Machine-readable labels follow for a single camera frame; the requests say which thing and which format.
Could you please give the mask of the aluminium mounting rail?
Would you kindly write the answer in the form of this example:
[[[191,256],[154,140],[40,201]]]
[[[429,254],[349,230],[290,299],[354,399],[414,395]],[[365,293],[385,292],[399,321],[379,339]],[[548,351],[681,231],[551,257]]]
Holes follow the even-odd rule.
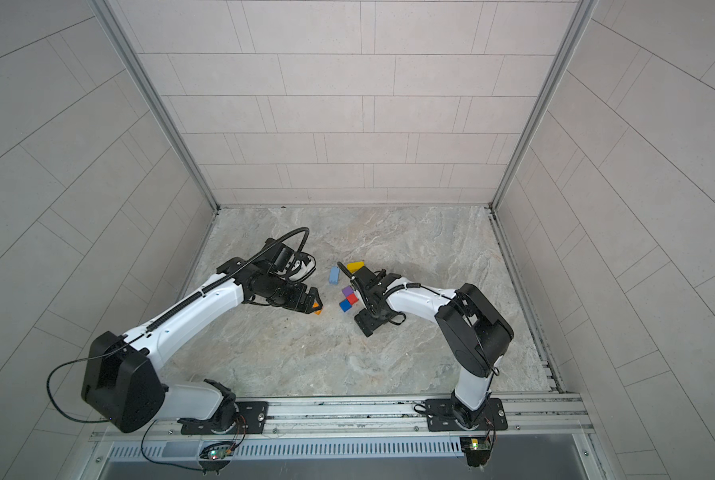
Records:
[[[593,421],[579,394],[498,393],[501,400],[489,419],[474,430],[453,429],[455,421],[444,419],[445,429],[431,430],[439,418],[421,413],[433,395],[270,397],[265,419],[254,412],[248,423],[249,440],[299,438],[370,438],[419,436],[483,436],[539,434],[589,434]]]

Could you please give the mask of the right controller board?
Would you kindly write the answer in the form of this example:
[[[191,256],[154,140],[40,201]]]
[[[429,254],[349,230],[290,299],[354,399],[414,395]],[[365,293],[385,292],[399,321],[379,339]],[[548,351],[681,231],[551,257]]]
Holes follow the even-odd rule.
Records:
[[[489,437],[461,437],[461,452],[465,455],[467,466],[471,468],[485,467],[491,459],[493,440]]]

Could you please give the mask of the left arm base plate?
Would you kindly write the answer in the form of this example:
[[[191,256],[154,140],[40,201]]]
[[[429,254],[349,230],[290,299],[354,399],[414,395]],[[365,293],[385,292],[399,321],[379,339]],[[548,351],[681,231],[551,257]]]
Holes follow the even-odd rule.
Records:
[[[265,401],[225,401],[206,420],[180,418],[183,435],[261,434],[269,403]]]

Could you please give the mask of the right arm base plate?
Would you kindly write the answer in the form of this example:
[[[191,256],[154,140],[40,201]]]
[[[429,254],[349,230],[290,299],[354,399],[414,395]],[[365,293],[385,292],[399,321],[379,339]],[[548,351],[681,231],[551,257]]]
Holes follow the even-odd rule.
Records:
[[[413,410],[427,419],[431,432],[505,431],[509,429],[505,408],[499,398],[487,398],[475,411],[469,411],[457,398],[427,399]]]

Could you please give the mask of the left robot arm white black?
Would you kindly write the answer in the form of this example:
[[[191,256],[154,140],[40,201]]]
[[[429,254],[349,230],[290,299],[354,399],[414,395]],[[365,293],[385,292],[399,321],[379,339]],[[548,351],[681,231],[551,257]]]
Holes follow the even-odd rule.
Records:
[[[203,285],[152,320],[91,344],[81,398],[123,433],[176,420],[185,434],[225,434],[240,427],[235,393],[216,380],[169,385],[160,371],[186,343],[228,311],[257,303],[303,314],[322,310],[305,282],[317,261],[303,248],[268,239],[250,260],[232,258]]]

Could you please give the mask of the controller board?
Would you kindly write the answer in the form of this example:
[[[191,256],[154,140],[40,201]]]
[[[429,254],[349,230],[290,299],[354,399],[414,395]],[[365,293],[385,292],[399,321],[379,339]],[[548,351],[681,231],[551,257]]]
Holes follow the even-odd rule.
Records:
[[[461,452],[465,455],[467,466],[471,468],[485,467],[491,459],[493,440],[489,437],[461,437]]]
[[[230,461],[234,456],[237,445],[237,442],[233,441],[209,444],[201,450],[199,460],[207,462]]]

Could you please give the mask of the perforated vent strip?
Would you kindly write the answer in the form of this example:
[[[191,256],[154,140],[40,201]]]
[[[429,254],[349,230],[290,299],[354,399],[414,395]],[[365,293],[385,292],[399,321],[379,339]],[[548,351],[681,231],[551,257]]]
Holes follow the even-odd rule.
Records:
[[[203,441],[153,441],[115,443],[113,461],[134,462],[148,458],[159,462],[199,460]],[[235,450],[237,460],[356,459],[356,458],[448,458],[461,457],[461,444],[445,437],[395,438],[301,438],[247,440]]]

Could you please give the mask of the yellow wood block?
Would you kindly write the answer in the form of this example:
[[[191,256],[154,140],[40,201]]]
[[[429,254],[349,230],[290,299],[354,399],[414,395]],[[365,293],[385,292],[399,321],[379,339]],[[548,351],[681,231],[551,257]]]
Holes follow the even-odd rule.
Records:
[[[358,270],[363,268],[365,266],[365,262],[363,261],[357,261],[357,262],[352,262],[347,265],[348,271],[350,273],[356,273]]]

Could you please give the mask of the left controller board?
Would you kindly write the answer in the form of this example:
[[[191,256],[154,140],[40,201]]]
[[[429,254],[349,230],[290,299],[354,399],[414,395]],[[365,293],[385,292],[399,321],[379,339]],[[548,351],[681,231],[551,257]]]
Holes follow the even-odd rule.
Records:
[[[199,460],[207,462],[230,461],[234,456],[237,445],[237,442],[233,441],[209,444],[201,450]]]

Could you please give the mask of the light blue wood block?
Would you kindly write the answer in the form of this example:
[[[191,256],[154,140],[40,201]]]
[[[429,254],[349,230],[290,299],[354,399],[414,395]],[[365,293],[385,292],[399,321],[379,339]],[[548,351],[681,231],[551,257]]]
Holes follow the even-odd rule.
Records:
[[[341,270],[339,267],[332,267],[329,274],[329,284],[338,285],[340,281]]]

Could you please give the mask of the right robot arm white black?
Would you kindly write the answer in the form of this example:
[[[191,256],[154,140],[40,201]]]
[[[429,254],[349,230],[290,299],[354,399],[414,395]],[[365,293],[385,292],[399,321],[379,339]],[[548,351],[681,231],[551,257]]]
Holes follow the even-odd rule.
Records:
[[[493,378],[515,332],[473,284],[441,289],[413,282],[385,270],[363,267],[349,275],[363,309],[355,322],[369,337],[385,324],[399,325],[413,315],[437,325],[459,362],[459,380],[451,396],[451,416],[459,427],[473,430],[495,423],[487,417]]]

